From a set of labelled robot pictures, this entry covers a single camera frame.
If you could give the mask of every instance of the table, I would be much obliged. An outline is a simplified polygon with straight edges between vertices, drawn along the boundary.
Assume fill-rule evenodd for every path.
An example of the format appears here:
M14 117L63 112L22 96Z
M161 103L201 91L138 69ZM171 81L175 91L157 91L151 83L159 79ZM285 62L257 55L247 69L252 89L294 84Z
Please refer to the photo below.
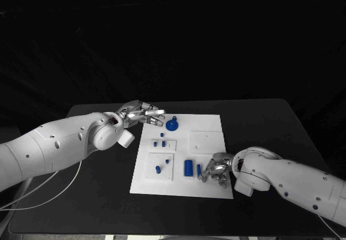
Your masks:
M151 103L171 114L219 114L229 153L257 146L282 158L328 172L327 165L288 103L282 99L216 100ZM110 112L119 103L82 104L66 117ZM129 194L142 125L131 127L128 148L118 143L82 161L79 175L64 193L46 205L17 211L12 233L204 235L204 236L332 236L315 214L283 200L270 187L233 200ZM50 199L69 184L77 164L20 203L30 207ZM48 175L34 177L28 190ZM346 236L346 228L331 224Z

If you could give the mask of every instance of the blue object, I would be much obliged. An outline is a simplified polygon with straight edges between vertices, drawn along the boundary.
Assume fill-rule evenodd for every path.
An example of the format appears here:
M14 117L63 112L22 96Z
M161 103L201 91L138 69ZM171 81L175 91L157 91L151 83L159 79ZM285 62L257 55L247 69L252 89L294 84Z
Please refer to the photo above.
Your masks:
M183 175L185 177L193 177L193 161L191 160L184 160Z
M195 165L195 175L200 175L200 164Z
M177 117L172 116L171 120L165 122L165 128L168 131L175 131L178 128Z

